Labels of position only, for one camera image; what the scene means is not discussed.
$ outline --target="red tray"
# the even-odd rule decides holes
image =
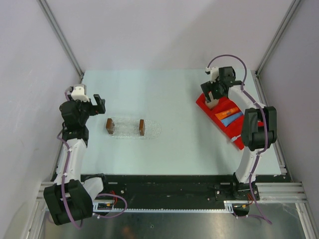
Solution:
[[[201,94],[197,99],[196,104],[201,107],[201,109],[215,122],[215,124],[231,139],[237,137],[241,134],[241,129],[243,127],[244,116],[237,118],[228,127],[225,127],[223,123],[215,116],[219,112],[230,110],[231,108],[237,107],[237,105],[232,102],[227,97],[222,97],[219,99],[218,105],[216,105],[212,110],[210,110],[205,104],[205,96]],[[234,144],[241,150],[244,148],[244,144],[241,137],[234,141]]]

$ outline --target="clear bubble wrap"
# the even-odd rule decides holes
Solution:
[[[117,139],[154,139],[160,135],[161,126],[154,120],[144,120],[145,132],[141,136],[139,119],[111,118],[114,123],[114,132],[109,136]]]

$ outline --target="brown wooden block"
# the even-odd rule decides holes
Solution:
[[[114,133],[114,122],[111,118],[108,118],[108,120],[106,121],[106,130],[108,131],[109,134],[113,134]]]
[[[144,123],[144,119],[140,120],[140,135],[144,136],[145,134],[145,123]]]

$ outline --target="white wall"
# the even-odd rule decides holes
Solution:
[[[287,165],[302,181],[319,225],[319,1],[301,5],[262,72]]]
[[[204,68],[226,53],[256,69],[291,2],[48,0],[86,70]]]
[[[0,19],[0,238],[18,239],[54,164],[64,90],[78,78],[35,0],[1,1]]]

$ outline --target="white table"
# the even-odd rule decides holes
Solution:
[[[244,71],[236,70],[237,80]],[[106,100],[106,113],[90,117],[89,144],[82,174],[225,175],[233,174],[243,150],[197,106],[204,70],[86,71],[87,94]],[[250,71],[246,89],[258,99]],[[107,118],[155,120],[155,139],[115,139],[108,135]],[[281,174],[274,148],[265,153],[258,175]]]

